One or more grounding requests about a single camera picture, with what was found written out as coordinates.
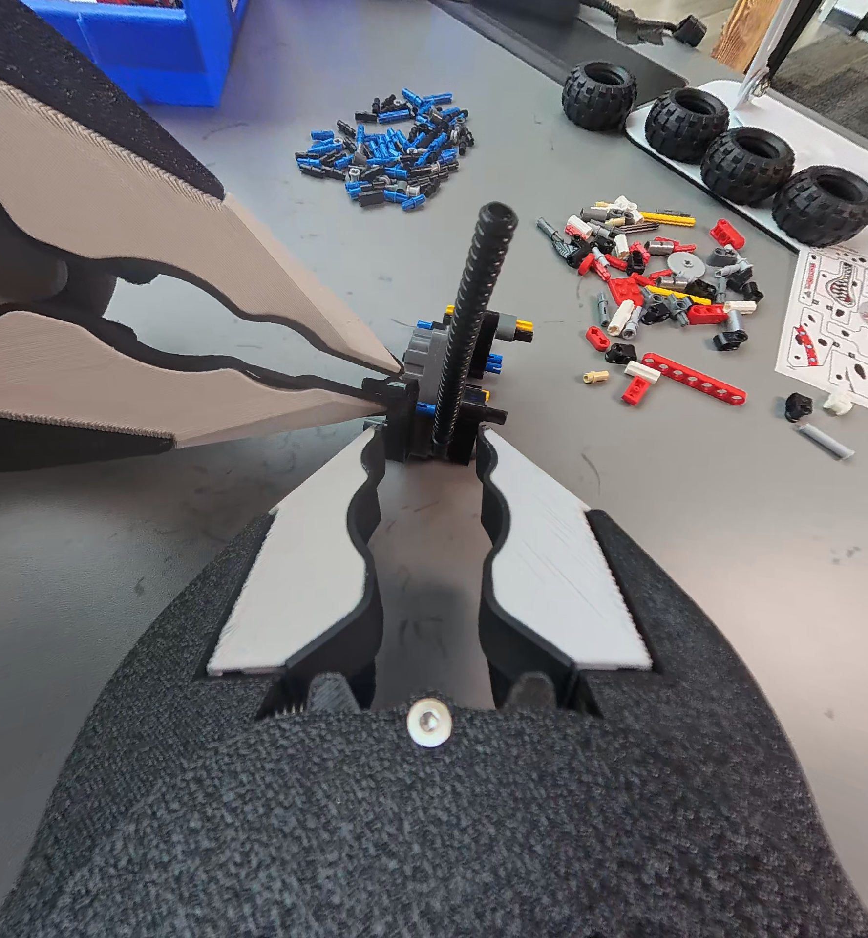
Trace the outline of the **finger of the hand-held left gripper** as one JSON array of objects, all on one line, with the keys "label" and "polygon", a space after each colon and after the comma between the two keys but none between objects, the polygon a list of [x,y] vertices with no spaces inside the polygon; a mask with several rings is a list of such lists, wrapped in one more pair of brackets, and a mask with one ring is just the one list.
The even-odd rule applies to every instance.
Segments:
[{"label": "finger of the hand-held left gripper", "polygon": [[231,194],[206,194],[0,79],[0,204],[26,235],[194,282],[235,315],[283,323],[378,372],[398,360]]},{"label": "finger of the hand-held left gripper", "polygon": [[169,439],[192,448],[379,416],[382,403],[317,380],[272,386],[238,369],[165,369],[80,324],[0,316],[0,418]]}]

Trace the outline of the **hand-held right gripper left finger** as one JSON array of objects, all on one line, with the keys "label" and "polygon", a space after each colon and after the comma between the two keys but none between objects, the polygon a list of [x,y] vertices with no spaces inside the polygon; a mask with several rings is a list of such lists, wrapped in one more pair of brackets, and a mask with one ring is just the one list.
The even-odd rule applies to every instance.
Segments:
[{"label": "hand-held right gripper left finger", "polygon": [[356,611],[366,597],[368,562],[349,515],[364,485],[376,489],[384,464],[381,431],[365,429],[271,510],[207,675],[292,667]]}]

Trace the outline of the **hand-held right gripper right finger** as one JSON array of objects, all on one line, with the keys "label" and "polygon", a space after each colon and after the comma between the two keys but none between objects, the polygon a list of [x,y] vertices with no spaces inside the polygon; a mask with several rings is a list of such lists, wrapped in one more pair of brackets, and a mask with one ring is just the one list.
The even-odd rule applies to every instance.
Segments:
[{"label": "hand-held right gripper right finger", "polygon": [[491,667],[501,674],[652,670],[590,507],[491,428],[480,431],[476,469],[491,541],[479,635]]}]

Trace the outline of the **toy brick motor assembly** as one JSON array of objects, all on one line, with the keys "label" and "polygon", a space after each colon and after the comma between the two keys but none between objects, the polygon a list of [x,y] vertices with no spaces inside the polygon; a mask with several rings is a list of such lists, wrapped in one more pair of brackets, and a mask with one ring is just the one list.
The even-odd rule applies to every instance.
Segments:
[{"label": "toy brick motor assembly", "polygon": [[490,404],[490,391],[482,386],[482,380],[489,373],[498,375],[501,371],[502,356],[493,352],[493,343],[530,343],[534,326],[509,313],[487,311],[472,354],[453,437],[442,454],[435,452],[433,424],[452,314],[453,306],[448,306],[440,322],[416,323],[405,349],[401,378],[362,382],[363,389],[377,391],[390,403],[385,416],[368,417],[362,425],[363,429],[382,429],[388,460],[404,463],[408,459],[442,459],[468,465],[480,425],[502,425],[507,419],[506,411]]}]

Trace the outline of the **blue plastic bin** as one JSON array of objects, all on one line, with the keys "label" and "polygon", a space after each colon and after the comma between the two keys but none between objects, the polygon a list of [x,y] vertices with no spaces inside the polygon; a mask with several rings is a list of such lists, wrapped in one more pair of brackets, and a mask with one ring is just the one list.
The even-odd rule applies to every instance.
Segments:
[{"label": "blue plastic bin", "polygon": [[140,104],[215,108],[247,1],[27,2]]}]

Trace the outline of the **red long holed beam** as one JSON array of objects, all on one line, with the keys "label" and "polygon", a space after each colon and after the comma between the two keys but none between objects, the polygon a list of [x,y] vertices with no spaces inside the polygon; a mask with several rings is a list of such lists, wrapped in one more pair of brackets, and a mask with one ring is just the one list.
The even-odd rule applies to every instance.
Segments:
[{"label": "red long holed beam", "polygon": [[701,394],[731,406],[741,406],[747,401],[747,392],[737,386],[723,382],[701,371],[692,369],[673,359],[658,354],[646,353],[641,363],[662,376]]}]

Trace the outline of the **pile of blue black pins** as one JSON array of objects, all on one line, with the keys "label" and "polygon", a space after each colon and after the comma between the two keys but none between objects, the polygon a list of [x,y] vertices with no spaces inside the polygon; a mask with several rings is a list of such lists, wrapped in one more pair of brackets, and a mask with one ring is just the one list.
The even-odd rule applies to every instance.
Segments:
[{"label": "pile of blue black pins", "polygon": [[475,147],[469,111],[451,92],[418,94],[407,87],[373,98],[351,120],[314,128],[294,153],[298,172],[333,181],[363,209],[422,209],[459,171]]}]

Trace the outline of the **light grey axle pin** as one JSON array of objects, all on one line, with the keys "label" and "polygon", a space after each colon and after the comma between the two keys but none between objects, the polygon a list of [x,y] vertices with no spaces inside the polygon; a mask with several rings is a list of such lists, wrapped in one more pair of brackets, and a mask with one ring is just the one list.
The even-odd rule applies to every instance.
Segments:
[{"label": "light grey axle pin", "polygon": [[794,425],[794,430],[799,436],[809,440],[817,447],[828,452],[835,460],[846,461],[853,458],[855,455],[855,451],[853,449],[837,441],[825,431],[815,427],[813,424],[807,421],[796,423]]}]

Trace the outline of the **pile of mixed brick pieces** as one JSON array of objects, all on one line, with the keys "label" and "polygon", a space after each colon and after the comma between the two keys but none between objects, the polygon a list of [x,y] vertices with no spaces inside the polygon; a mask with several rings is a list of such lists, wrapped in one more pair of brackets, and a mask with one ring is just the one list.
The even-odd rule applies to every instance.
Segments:
[{"label": "pile of mixed brick pieces", "polygon": [[631,343],[650,325],[716,328],[713,346],[739,350],[748,340],[743,325],[764,294],[755,266],[743,254],[745,237],[727,219],[709,229],[711,251],[661,232],[662,225],[692,229],[688,214],[641,212],[619,197],[598,202],[568,217],[562,230],[537,217],[535,226],[561,261],[579,277],[603,285],[595,320],[611,343]]}]

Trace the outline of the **sticker sheet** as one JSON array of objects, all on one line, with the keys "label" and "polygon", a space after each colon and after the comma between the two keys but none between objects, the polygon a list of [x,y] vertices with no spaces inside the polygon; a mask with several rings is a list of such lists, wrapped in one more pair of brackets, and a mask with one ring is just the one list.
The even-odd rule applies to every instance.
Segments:
[{"label": "sticker sheet", "polygon": [[868,258],[803,248],[784,309],[775,370],[868,409]]}]

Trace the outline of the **black knobby toy tire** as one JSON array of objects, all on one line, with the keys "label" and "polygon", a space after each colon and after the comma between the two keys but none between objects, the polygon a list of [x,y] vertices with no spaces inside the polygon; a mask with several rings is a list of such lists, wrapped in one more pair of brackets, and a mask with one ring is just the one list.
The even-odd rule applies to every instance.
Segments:
[{"label": "black knobby toy tire", "polygon": [[622,130],[634,108],[636,77],[625,67],[603,61],[588,61],[568,74],[561,93],[561,106],[568,120],[589,131]]},{"label": "black knobby toy tire", "polygon": [[868,182],[840,167],[808,167],[774,196],[771,216],[781,231],[805,246],[843,243],[868,225]]},{"label": "black knobby toy tire", "polygon": [[735,205],[759,205],[779,192],[794,170],[795,152],[763,128],[738,127],[717,136],[700,164],[704,186]]},{"label": "black knobby toy tire", "polygon": [[672,89],[653,102],[644,131],[657,154],[699,164],[728,124],[729,111],[720,99],[698,88],[684,87]]}]

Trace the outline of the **wooden panel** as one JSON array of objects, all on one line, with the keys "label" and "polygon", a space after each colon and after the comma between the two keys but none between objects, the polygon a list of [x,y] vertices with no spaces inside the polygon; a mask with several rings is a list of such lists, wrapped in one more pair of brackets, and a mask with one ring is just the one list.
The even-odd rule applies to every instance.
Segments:
[{"label": "wooden panel", "polygon": [[732,71],[745,74],[781,3],[735,2],[710,57]]}]

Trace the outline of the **black and clear stand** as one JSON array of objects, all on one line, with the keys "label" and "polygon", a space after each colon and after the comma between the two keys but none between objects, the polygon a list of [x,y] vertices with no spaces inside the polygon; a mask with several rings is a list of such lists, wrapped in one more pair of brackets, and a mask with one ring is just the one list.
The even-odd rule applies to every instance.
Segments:
[{"label": "black and clear stand", "polygon": [[734,110],[765,94],[769,81],[787,58],[822,1],[782,1],[777,6],[749,64]]}]

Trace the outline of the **white flat base plate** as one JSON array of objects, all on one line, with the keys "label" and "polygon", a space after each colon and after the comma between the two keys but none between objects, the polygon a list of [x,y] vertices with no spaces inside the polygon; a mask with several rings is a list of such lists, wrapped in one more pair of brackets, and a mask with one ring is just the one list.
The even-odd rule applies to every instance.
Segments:
[{"label": "white flat base plate", "polygon": [[[868,141],[859,143],[857,138],[845,135],[842,128],[774,91],[739,104],[741,85],[740,81],[719,79],[699,89],[731,108],[733,127],[758,127],[786,140],[795,152],[797,171],[812,165],[833,165],[868,182]],[[844,245],[868,259],[868,226]]]}]

